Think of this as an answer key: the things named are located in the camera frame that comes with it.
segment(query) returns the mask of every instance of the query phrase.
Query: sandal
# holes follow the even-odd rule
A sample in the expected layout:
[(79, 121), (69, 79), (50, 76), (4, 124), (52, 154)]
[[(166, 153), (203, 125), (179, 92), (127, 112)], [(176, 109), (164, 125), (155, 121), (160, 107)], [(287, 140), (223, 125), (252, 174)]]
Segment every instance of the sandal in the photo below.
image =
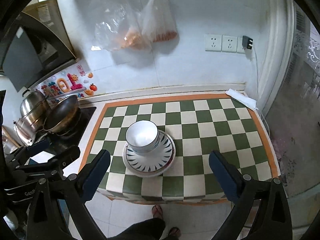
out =
[(162, 213), (162, 208), (159, 205), (154, 205), (151, 209), (153, 218), (160, 218), (163, 220), (163, 213)]
[(181, 231), (177, 227), (173, 227), (169, 230), (168, 236), (175, 236), (176, 238), (179, 238), (181, 236)]

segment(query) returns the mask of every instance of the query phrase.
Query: black stovetop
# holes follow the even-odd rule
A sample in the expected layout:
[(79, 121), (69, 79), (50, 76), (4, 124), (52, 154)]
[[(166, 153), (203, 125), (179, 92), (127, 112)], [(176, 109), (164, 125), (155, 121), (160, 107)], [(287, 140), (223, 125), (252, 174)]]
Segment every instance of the black stovetop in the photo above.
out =
[[(96, 107), (80, 108), (80, 119), (77, 124), (72, 128), (70, 132), (65, 135), (49, 134), (46, 138), (50, 141), (50, 146), (45, 151), (54, 155), (62, 153), (64, 150), (72, 145), (79, 145), (82, 135), (87, 128), (89, 120), (91, 119)], [(39, 131), (36, 135), (36, 139), (43, 135), (42, 131)]]

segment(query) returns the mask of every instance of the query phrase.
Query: hanging plastic bag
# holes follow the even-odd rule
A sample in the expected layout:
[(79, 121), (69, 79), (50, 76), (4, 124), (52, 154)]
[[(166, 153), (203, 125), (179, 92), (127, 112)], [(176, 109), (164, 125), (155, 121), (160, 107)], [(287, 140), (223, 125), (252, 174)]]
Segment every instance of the hanging plastic bag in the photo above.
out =
[(105, 0), (95, 25), (97, 46), (91, 50), (145, 49), (150, 47), (140, 31), (136, 14), (128, 0)]
[(150, 42), (169, 41), (178, 36), (168, 0), (149, 0), (139, 17), (141, 34)]

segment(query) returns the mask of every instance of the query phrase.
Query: dark pants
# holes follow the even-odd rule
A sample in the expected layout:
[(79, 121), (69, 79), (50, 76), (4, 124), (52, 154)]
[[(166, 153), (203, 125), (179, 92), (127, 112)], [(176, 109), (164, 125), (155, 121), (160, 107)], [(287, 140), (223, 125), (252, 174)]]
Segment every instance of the dark pants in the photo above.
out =
[[(112, 237), (112, 240), (159, 240), (162, 236), (165, 223), (160, 218), (152, 218), (134, 224), (119, 235)], [(168, 236), (164, 240), (178, 240), (175, 236)]]

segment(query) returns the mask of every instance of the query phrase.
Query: green and white checkered tablecloth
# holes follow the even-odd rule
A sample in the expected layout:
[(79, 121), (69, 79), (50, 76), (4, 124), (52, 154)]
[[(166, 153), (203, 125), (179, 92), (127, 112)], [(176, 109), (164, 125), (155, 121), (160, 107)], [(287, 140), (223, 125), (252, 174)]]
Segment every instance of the green and white checkered tablecloth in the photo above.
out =
[[(139, 178), (124, 166), (125, 133), (139, 120), (154, 122), (174, 140), (175, 160), (161, 176)], [(219, 150), (242, 174), (259, 180), (272, 177), (254, 120), (244, 105), (230, 98), (109, 107), (86, 162), (101, 149), (110, 152), (111, 165), (99, 188), (118, 199), (211, 202), (223, 198), (208, 163), (212, 150)]]

